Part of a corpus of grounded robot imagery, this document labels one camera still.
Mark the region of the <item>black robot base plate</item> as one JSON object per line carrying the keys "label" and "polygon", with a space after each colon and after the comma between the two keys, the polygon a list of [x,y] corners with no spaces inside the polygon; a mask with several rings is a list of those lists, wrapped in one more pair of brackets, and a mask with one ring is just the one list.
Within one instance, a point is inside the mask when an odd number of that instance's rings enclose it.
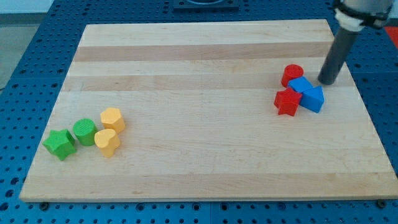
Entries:
{"label": "black robot base plate", "polygon": [[174,11],[189,9],[238,9],[239,0],[172,0]]}

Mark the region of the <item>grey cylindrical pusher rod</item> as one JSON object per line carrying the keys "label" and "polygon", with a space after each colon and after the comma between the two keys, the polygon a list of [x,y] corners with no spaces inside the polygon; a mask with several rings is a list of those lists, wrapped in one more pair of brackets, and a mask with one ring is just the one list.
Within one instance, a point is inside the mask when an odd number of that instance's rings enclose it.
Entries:
{"label": "grey cylindrical pusher rod", "polygon": [[346,30],[343,27],[338,29],[320,73],[318,74],[318,81],[321,84],[334,84],[358,35],[359,32]]}

